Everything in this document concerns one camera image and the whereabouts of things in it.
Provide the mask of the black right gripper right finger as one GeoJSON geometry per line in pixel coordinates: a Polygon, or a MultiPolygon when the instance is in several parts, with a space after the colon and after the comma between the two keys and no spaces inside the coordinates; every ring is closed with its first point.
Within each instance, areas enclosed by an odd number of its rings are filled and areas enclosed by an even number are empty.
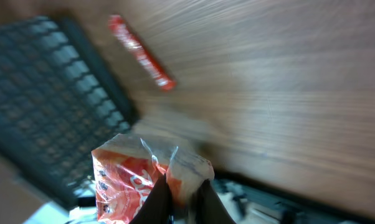
{"type": "Polygon", "coordinates": [[[205,180],[196,192],[197,224],[235,224],[209,180],[205,180]]]}

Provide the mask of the red Nescafe coffee stick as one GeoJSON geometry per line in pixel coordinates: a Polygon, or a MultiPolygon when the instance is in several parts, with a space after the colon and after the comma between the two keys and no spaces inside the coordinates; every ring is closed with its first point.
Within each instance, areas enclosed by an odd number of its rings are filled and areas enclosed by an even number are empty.
{"type": "Polygon", "coordinates": [[[160,89],[169,91],[176,86],[176,81],[166,73],[120,15],[111,15],[108,26],[121,45],[134,56],[160,89]]]}

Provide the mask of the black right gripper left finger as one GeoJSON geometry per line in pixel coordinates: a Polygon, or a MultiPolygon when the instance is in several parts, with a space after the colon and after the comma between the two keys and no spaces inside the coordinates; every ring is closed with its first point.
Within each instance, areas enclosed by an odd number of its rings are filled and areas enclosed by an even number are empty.
{"type": "Polygon", "coordinates": [[[172,204],[172,195],[166,176],[162,175],[130,224],[167,224],[172,204]]]}

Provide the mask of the grey plastic shopping basket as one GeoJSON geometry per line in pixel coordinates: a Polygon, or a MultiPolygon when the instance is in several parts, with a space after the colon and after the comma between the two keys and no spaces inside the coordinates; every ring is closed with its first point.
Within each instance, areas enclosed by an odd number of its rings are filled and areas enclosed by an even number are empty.
{"type": "Polygon", "coordinates": [[[138,120],[72,17],[0,26],[0,155],[65,209],[93,176],[91,152],[138,120]]]}

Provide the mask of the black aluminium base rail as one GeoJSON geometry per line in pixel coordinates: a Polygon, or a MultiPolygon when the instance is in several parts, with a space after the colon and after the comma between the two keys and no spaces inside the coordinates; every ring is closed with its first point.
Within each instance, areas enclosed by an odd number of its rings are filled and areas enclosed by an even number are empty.
{"type": "Polygon", "coordinates": [[[375,223],[372,218],[277,192],[263,185],[251,187],[229,179],[214,179],[211,185],[236,223],[375,223]]]}

